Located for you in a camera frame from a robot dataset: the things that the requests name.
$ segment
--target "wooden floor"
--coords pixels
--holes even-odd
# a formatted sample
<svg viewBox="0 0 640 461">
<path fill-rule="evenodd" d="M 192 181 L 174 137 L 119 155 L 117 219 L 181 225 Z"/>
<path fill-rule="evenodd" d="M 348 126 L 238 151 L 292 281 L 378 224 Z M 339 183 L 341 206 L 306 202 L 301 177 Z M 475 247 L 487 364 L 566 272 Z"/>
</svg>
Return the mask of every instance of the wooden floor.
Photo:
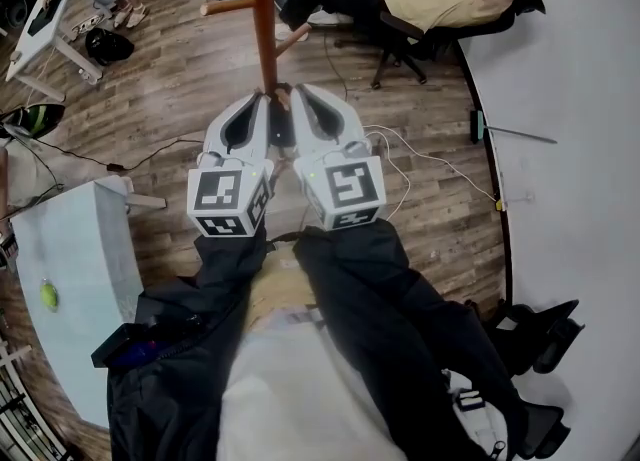
<svg viewBox="0 0 640 461">
<path fill-rule="evenodd" d="M 202 18 L 203 0 L 145 0 L 149 16 L 135 30 L 122 32 L 136 44 L 127 61 L 105 69 L 92 87 L 82 81 L 68 60 L 55 53 L 43 79 L 67 94 L 61 126 L 47 141 L 105 162 L 130 166 L 178 136 L 203 139 L 204 131 L 232 101 L 261 85 L 251 14 L 247 11 Z M 72 0 L 65 20 L 75 24 L 92 11 L 89 0 Z M 383 88 L 372 91 L 369 81 L 379 53 L 372 48 L 326 45 L 337 71 L 345 79 L 349 102 L 363 124 L 396 128 L 413 147 L 444 157 L 490 190 L 484 148 L 468 140 L 472 107 L 462 71 L 451 57 L 426 64 L 429 82 L 420 86 L 407 68 L 391 67 Z M 84 52 L 83 40 L 74 43 Z M 6 71 L 11 47 L 0 40 Z M 33 65 L 37 75 L 48 53 Z M 338 95 L 341 81 L 331 69 L 324 36 L 314 32 L 279 60 L 280 81 L 320 85 Z M 17 82 L 0 84 L 5 111 L 26 102 L 29 90 Z M 41 101 L 34 93 L 31 103 Z M 393 217 L 415 268 L 448 298 L 472 297 L 483 308 L 495 304 L 504 267 L 500 216 L 493 203 L 441 163 L 410 156 L 390 137 L 391 157 L 409 176 L 412 189 Z M 185 213 L 186 175 L 195 166 L 196 144 L 176 145 L 144 163 L 130 175 L 137 192 L 165 197 L 166 210 L 131 218 L 136 257 L 145 285 L 178 274 L 192 274 L 199 260 L 192 242 L 197 233 Z M 54 153 L 43 151 L 50 160 Z M 66 161 L 64 177 L 83 179 L 104 175 L 101 167 Z M 405 182 L 384 163 L 388 200 L 393 208 L 405 192 Z M 279 228 L 296 230 L 304 201 L 292 200 L 291 213 L 281 214 Z M 0 306 L 9 325 L 3 336 L 13 346 L 29 343 L 33 353 L 22 363 L 21 375 L 43 415 L 69 442 L 93 460 L 110 459 L 108 432 L 78 419 L 61 392 L 32 329 L 19 285 L 2 277 Z"/>
</svg>

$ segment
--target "black office chair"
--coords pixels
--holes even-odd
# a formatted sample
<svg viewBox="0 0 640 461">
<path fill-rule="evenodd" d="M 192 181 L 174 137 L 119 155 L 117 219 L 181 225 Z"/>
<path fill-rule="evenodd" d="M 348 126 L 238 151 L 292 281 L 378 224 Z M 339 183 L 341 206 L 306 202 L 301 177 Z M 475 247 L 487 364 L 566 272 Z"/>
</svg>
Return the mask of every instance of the black office chair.
<svg viewBox="0 0 640 461">
<path fill-rule="evenodd" d="M 423 33 L 421 29 L 409 22 L 394 17 L 390 13 L 382 12 L 378 29 L 371 29 L 370 26 L 355 25 L 357 31 L 362 31 L 366 34 L 368 38 L 368 41 L 365 42 L 366 44 L 378 45 L 383 50 L 376 74 L 371 81 L 371 87 L 373 89 L 380 88 L 380 79 L 382 79 L 385 65 L 391 55 L 395 57 L 396 66 L 405 63 L 418 76 L 418 82 L 424 84 L 427 82 L 427 76 L 415 63 L 415 59 L 420 61 L 431 59 L 435 61 L 438 52 L 454 41 L 506 31 L 514 24 L 516 16 L 531 11 L 540 11 L 546 14 L 546 8 L 542 0 L 515 0 L 497 20 L 487 24 L 458 28 L 435 27 L 426 33 Z M 418 40 L 418 42 L 411 44 L 409 38 Z M 339 48 L 362 43 L 362 41 L 337 40 L 334 45 Z"/>
</svg>

